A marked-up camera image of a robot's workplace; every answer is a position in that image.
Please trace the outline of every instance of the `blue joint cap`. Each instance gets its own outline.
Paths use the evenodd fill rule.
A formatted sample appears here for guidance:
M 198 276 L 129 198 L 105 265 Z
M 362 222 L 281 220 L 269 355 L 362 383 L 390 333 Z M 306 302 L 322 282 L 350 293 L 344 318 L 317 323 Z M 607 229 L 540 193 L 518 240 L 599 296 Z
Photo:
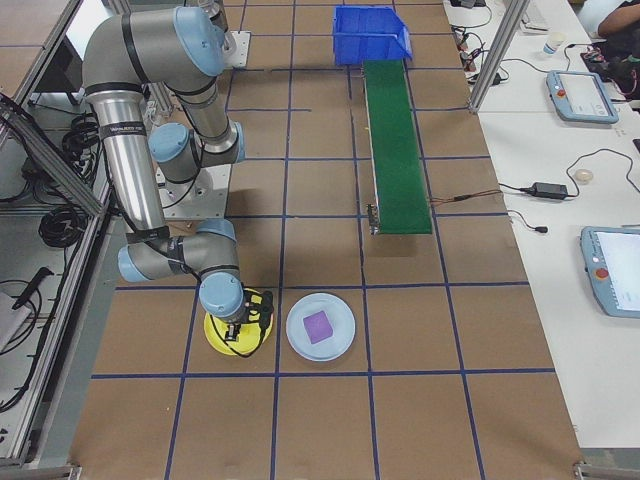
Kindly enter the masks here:
M 149 150 L 158 163 L 166 163 L 180 155 L 189 144 L 189 129 L 181 123 L 167 123 L 156 128 L 149 137 Z
M 215 233 L 223 237 L 236 241 L 236 232 L 233 229 L 233 223 L 226 218 L 208 218 L 196 229 L 196 233 Z
M 244 303 L 240 280 L 226 272 L 209 275 L 200 285 L 200 303 L 214 317 L 231 317 Z
M 236 130 L 238 131 L 238 158 L 236 158 L 236 163 L 240 163 L 247 158 L 244 149 L 244 130 L 242 130 L 242 125 L 240 125 L 239 122 L 234 123 L 236 124 Z
M 129 247 L 124 246 L 118 252 L 118 269 L 120 270 L 120 275 L 127 282 L 148 282 L 149 279 L 145 277 L 140 270 L 135 266 L 133 260 L 131 260 L 131 255 L 129 255 Z
M 214 26 L 200 7 L 176 7 L 173 26 L 193 64 L 210 77 L 224 70 L 224 32 Z

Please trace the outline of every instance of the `white cup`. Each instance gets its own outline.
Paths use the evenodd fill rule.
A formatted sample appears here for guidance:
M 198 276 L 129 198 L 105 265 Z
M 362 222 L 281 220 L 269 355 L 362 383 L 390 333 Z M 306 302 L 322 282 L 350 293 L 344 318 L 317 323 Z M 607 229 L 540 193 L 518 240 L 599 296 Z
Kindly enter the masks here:
M 567 36 L 562 32 L 551 32 L 547 36 L 547 43 L 544 44 L 542 51 L 546 54 L 553 55 L 566 39 Z

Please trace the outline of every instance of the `red emergency stop button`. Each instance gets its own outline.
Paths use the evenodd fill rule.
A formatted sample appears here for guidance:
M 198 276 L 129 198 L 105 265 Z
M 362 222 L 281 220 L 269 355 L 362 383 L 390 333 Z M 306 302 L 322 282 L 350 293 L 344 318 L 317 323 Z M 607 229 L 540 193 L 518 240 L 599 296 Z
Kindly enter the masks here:
M 609 270 L 607 270 L 606 268 L 599 268 L 595 272 L 593 272 L 593 274 L 598 280 L 609 278 Z

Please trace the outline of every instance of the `white table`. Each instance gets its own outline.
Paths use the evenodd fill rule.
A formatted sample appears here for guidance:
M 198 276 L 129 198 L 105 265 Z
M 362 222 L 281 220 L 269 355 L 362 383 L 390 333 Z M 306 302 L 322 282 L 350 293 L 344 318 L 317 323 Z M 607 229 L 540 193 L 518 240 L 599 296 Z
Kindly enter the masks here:
M 587 43 L 588 36 L 568 3 L 535 0 L 551 30 L 567 34 L 567 43 Z M 451 23 L 471 25 L 486 20 L 486 9 L 451 8 Z M 483 40 L 497 30 L 504 6 L 488 0 L 492 22 L 474 29 Z M 562 52 L 540 55 L 545 36 L 520 32 L 507 58 L 523 58 L 539 68 L 565 69 Z M 570 49 L 572 70 L 584 71 L 579 48 Z M 631 178 L 640 183 L 640 154 L 632 139 L 640 138 L 640 118 L 628 105 L 616 105 L 620 121 L 612 126 L 570 124 L 554 112 L 545 75 L 519 62 L 503 64 L 507 84 L 492 87 L 480 109 L 480 121 L 500 182 L 529 186 L 534 181 L 566 184 L 565 169 L 580 155 L 611 148 L 637 163 Z M 582 448 L 640 447 L 640 321 L 606 316 L 597 304 L 584 271 L 579 248 L 584 226 L 640 223 L 640 195 L 626 182 L 628 161 L 601 153 L 576 168 L 588 168 L 594 179 L 572 201 L 541 201 L 505 195 L 532 225 L 547 225 L 541 235 L 514 218 L 513 228 L 531 283 L 549 348 Z

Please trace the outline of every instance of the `robotic arm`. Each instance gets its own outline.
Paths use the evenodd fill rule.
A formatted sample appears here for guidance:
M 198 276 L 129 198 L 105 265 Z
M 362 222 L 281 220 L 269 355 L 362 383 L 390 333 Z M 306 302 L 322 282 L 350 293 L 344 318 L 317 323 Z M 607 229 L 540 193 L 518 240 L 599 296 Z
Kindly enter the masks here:
M 140 110 L 141 85 L 163 82 L 193 126 L 167 124 L 152 135 L 159 168 L 173 185 L 195 182 L 202 167 L 241 161 L 242 129 L 227 117 L 216 85 L 224 38 L 200 8 L 112 17 L 89 41 L 83 77 L 131 230 L 118 255 L 122 276 L 145 281 L 196 272 L 205 310 L 237 332 L 250 315 L 246 298 L 256 293 L 247 295 L 240 281 L 233 225 L 208 219 L 195 235 L 170 237 Z

